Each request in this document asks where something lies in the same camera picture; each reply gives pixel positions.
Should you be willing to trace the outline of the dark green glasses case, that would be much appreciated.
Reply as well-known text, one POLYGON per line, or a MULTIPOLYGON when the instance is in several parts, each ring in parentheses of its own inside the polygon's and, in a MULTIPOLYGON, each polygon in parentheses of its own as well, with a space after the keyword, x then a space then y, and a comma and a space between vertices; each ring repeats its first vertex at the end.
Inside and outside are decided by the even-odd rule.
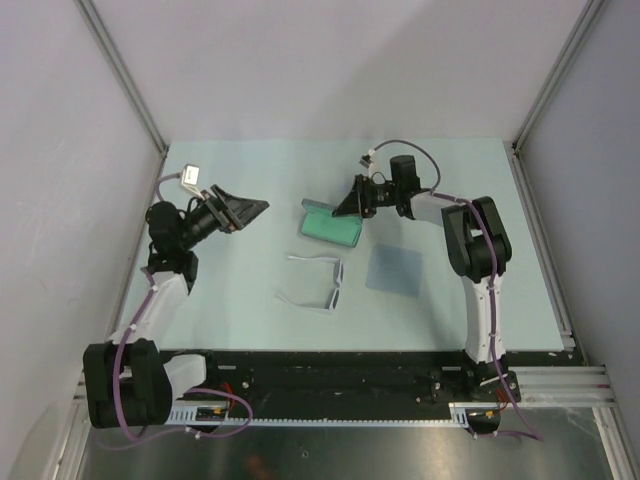
POLYGON ((305 198, 301 201, 305 211, 300 226, 303 236, 355 248, 362 232, 362 219, 358 216, 334 217, 334 206, 305 198))

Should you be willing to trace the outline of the white sunglasses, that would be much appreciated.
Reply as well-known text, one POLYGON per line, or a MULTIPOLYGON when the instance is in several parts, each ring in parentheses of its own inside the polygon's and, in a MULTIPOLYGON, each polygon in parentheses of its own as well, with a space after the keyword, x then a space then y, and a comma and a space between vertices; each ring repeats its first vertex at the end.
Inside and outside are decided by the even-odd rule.
POLYGON ((345 260, 340 257, 287 255, 289 262, 305 262, 294 275, 301 286, 286 286, 276 297, 290 306, 322 314, 334 314, 341 300, 345 260))

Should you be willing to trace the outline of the light blue cleaning cloth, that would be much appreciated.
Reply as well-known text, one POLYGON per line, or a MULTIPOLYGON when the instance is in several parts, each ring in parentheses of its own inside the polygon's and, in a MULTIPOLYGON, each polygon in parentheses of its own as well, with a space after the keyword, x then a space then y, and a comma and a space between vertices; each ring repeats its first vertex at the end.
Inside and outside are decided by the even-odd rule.
POLYGON ((371 252, 365 285, 371 290, 418 298, 422 272, 420 252, 378 244, 371 252))

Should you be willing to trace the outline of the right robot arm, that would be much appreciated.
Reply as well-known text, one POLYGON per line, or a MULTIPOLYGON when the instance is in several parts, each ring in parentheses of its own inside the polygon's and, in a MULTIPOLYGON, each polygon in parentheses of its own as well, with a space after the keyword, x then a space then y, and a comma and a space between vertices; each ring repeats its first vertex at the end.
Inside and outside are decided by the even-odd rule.
POLYGON ((382 207, 399 216, 443 229, 447 256, 461 278, 467 313, 459 388, 473 401, 484 401, 507 387, 506 349, 501 338, 500 291, 512 246, 494 200, 468 200, 424 188, 415 158, 390 159, 391 178, 378 183, 372 173, 354 177, 351 190, 332 211, 334 217, 373 217, 382 207))

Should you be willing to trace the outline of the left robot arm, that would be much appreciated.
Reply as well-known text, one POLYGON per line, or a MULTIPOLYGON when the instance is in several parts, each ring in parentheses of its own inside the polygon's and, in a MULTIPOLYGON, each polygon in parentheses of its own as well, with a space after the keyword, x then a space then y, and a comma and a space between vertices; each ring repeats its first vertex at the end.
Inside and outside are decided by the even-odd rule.
POLYGON ((97 429, 162 425, 175 400, 190 391, 214 397, 221 376, 200 354, 164 361, 157 346, 194 287, 199 259, 195 247, 211 234, 232 234, 269 207, 265 200, 237 197, 214 185, 192 198, 186 209, 160 200, 145 222, 151 239, 142 271, 147 293, 128 324, 83 354, 90 421, 97 429))

